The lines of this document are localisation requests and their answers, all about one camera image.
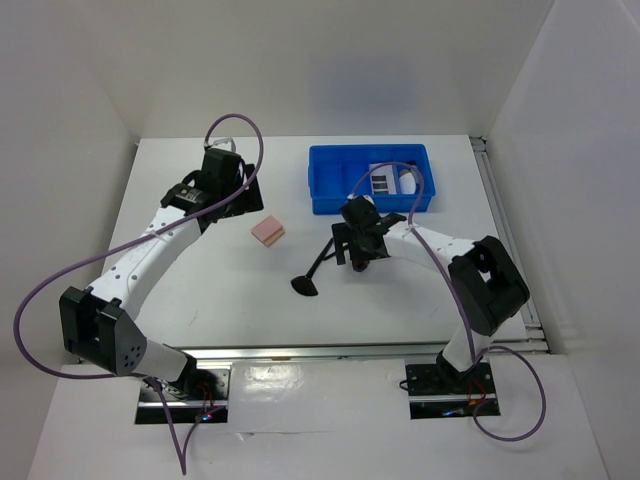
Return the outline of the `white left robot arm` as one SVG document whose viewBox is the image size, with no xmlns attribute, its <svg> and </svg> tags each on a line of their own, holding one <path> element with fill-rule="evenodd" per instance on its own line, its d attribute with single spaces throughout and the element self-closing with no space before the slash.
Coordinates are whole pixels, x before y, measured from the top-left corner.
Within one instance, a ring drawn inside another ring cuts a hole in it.
<svg viewBox="0 0 640 480">
<path fill-rule="evenodd" d="M 163 196 L 139 243 L 85 289 L 62 294 L 65 349 L 115 376 L 160 379 L 176 399 L 193 394 L 205 375 L 195 358 L 150 340 L 136 319 L 159 280 L 211 225 L 263 209 L 256 171 L 234 152 L 206 149 L 201 168 Z"/>
</svg>

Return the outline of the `short brown kabuki brush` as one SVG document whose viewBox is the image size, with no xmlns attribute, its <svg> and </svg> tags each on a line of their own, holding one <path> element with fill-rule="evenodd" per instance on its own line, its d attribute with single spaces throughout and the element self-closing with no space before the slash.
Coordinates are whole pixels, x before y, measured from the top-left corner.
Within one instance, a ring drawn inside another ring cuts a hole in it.
<svg viewBox="0 0 640 480">
<path fill-rule="evenodd" d="M 370 265 L 370 261 L 368 259 L 355 259 L 351 261 L 352 269 L 355 272 L 364 272 L 368 266 Z"/>
</svg>

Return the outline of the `black fan makeup brush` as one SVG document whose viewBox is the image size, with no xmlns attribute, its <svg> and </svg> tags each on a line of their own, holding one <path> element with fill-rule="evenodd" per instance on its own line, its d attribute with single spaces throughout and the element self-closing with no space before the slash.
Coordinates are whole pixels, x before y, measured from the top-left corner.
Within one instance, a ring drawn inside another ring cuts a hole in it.
<svg viewBox="0 0 640 480">
<path fill-rule="evenodd" d="M 332 251 L 333 245 L 334 240 L 330 239 L 323 247 L 320 254 L 316 257 L 307 273 L 297 276 L 291 280 L 291 286 L 296 293 L 305 297 L 315 297 L 318 295 L 318 290 L 313 282 L 313 276 L 320 265 L 324 261 L 331 259 L 334 255 L 334 252 Z"/>
</svg>

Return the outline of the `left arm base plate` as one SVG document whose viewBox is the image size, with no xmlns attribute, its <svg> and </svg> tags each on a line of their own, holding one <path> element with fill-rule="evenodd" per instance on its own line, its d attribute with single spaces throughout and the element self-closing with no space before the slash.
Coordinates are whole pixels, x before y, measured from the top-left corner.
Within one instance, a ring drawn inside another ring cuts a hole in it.
<svg viewBox="0 0 640 480">
<path fill-rule="evenodd" d="M 203 368 L 216 378 L 216 382 L 212 386 L 197 387 L 195 394 L 181 393 L 166 382 L 160 383 L 175 424 L 192 424 L 200 417 L 203 417 L 204 424 L 228 422 L 232 366 L 229 362 L 204 362 Z M 160 396 L 146 382 L 142 383 L 139 390 L 134 423 L 136 425 L 167 424 Z"/>
</svg>

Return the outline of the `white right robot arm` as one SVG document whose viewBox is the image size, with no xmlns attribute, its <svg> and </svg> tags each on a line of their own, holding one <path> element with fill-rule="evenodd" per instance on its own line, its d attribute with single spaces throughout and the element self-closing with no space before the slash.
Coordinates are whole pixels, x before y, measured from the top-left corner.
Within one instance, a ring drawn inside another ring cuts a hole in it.
<svg viewBox="0 0 640 480">
<path fill-rule="evenodd" d="M 448 392 L 460 391 L 488 351 L 504 322 L 530 299 L 530 290 L 503 243 L 453 237 L 398 213 L 380 215 L 365 196 L 340 209 L 343 221 L 331 226 L 339 265 L 361 272 L 374 260 L 402 259 L 439 273 L 462 324 L 436 358 L 436 379 Z"/>
</svg>

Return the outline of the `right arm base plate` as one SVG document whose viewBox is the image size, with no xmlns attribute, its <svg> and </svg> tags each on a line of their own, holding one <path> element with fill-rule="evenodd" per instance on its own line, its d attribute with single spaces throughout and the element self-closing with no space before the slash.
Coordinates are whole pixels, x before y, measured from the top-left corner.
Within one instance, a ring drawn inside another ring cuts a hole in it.
<svg viewBox="0 0 640 480">
<path fill-rule="evenodd" d="M 398 386 L 408 394 L 412 420 L 472 417 L 477 406 L 479 416 L 501 415 L 493 372 L 487 362 L 455 385 L 444 382 L 435 363 L 408 364 Z"/>
</svg>

